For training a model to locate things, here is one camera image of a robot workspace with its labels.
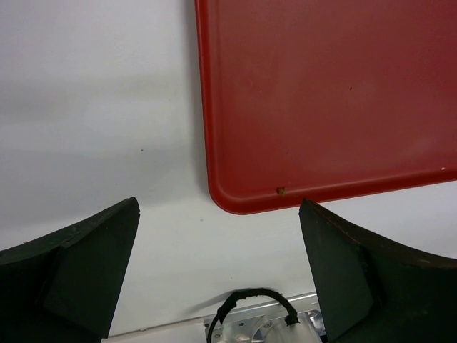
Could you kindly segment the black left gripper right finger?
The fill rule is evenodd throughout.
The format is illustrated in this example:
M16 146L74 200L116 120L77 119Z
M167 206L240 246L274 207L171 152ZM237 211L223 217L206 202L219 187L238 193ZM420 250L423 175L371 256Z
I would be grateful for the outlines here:
M455 342L456 260L395 242L311 201L299 217L330 342Z

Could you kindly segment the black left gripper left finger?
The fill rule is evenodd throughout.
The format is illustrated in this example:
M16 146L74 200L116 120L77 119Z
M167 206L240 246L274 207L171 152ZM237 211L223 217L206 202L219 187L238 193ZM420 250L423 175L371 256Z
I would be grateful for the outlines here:
M136 198L1 251L2 342L101 342L140 218Z

